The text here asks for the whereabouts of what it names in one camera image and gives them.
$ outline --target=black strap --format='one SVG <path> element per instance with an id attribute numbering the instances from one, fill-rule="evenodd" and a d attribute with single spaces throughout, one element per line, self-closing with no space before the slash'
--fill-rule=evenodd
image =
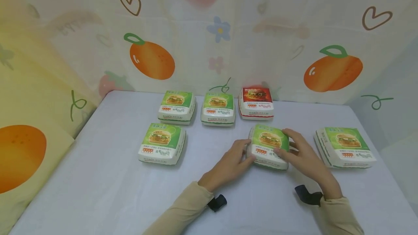
<path id="1" fill-rule="evenodd" d="M 213 198 L 209 203 L 208 206 L 211 210 L 214 212 L 217 212 L 220 210 L 223 206 L 225 206 L 227 203 L 225 197 L 221 194 L 216 199 Z"/>
<path id="2" fill-rule="evenodd" d="M 305 185 L 299 185 L 295 187 L 296 194 L 298 195 L 299 199 L 309 205 L 318 205 L 321 206 L 321 199 L 322 199 L 322 192 L 317 191 L 314 193 L 309 193 L 308 189 L 306 189 Z"/>

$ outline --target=orange fruit print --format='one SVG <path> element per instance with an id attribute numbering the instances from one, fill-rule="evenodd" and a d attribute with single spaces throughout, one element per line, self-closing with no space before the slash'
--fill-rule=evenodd
<path id="1" fill-rule="evenodd" d="M 329 52 L 336 49 L 341 54 Z M 351 84 L 363 70 L 360 59 L 347 54 L 340 45 L 330 45 L 319 51 L 327 56 L 314 62 L 305 72 L 305 85 L 315 92 L 340 90 Z"/>
<path id="2" fill-rule="evenodd" d="M 144 75 L 159 80 L 170 78 L 176 65 L 171 54 L 162 46 L 146 42 L 135 34 L 127 33 L 124 39 L 132 43 L 130 58 L 135 67 Z"/>
<path id="3" fill-rule="evenodd" d="M 26 182 L 41 165 L 46 137 L 29 125 L 0 128 L 0 194 Z"/>

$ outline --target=white burger box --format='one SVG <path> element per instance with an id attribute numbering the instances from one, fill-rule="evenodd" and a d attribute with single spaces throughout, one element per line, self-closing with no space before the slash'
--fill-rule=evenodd
<path id="1" fill-rule="evenodd" d="M 248 139 L 251 139 L 251 144 L 247 145 L 245 155 L 247 157 L 254 155 L 256 157 L 255 164 L 276 170 L 288 169 L 289 164 L 273 151 L 275 148 L 289 151 L 289 137 L 281 130 L 257 124 L 251 128 Z"/>
<path id="2" fill-rule="evenodd" d="M 327 167 L 370 168 L 376 162 L 356 128 L 325 127 L 313 138 Z"/>
<path id="3" fill-rule="evenodd" d="M 235 123 L 234 96 L 218 92 L 206 93 L 200 120 L 203 125 L 233 126 Z"/>
<path id="4" fill-rule="evenodd" d="M 239 93 L 238 104 L 242 119 L 273 119 L 273 101 L 268 88 L 243 88 Z"/>
<path id="5" fill-rule="evenodd" d="M 186 132 L 180 126 L 152 123 L 138 152 L 140 161 L 176 164 L 185 144 Z"/>
<path id="6" fill-rule="evenodd" d="M 192 92 L 167 91 L 161 102 L 158 119 L 162 123 L 189 125 L 196 106 Z"/>

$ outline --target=fingers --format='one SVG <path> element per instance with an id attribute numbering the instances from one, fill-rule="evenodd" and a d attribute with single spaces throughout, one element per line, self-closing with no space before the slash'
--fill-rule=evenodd
<path id="1" fill-rule="evenodd" d="M 294 155 L 293 153 L 286 152 L 286 150 L 280 148 L 275 148 L 273 152 L 290 164 L 294 164 L 298 160 L 298 157 L 296 155 Z"/>
<path id="2" fill-rule="evenodd" d="M 242 161 L 240 164 L 238 164 L 238 167 L 237 167 L 238 174 L 239 175 L 243 174 L 248 168 L 250 168 L 250 166 L 253 164 L 254 161 L 255 161 L 255 156 L 251 155 L 250 157 Z"/>
<path id="3" fill-rule="evenodd" d="M 298 155 L 299 155 L 299 151 L 297 151 L 297 150 L 293 150 L 293 149 L 289 149 L 289 153 L 292 153 L 292 154 L 294 154 L 294 155 L 296 155 L 296 156 L 298 156 Z"/>
<path id="4" fill-rule="evenodd" d="M 303 138 L 303 136 L 300 133 L 298 133 L 297 131 L 286 128 L 286 129 L 283 129 L 282 132 L 295 141 L 295 142 L 290 142 L 290 143 L 294 143 L 297 146 L 298 149 L 299 148 L 303 149 L 303 145 L 300 145 L 300 144 L 307 144 L 308 143 L 306 141 L 306 139 Z"/>
<path id="5" fill-rule="evenodd" d="M 242 150 L 245 145 L 249 144 L 251 139 L 236 140 L 234 141 L 233 147 L 231 149 Z"/>

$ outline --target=person's left hand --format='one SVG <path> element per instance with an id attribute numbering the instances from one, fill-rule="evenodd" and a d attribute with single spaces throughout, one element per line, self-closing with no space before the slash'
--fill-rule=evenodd
<path id="1" fill-rule="evenodd" d="M 206 172 L 198 181 L 198 185 L 214 192 L 217 188 L 241 176 L 255 161 L 255 156 L 250 156 L 242 161 L 242 154 L 245 152 L 245 145 L 251 142 L 247 140 L 234 141 L 231 149 L 226 152 L 220 161 Z"/>

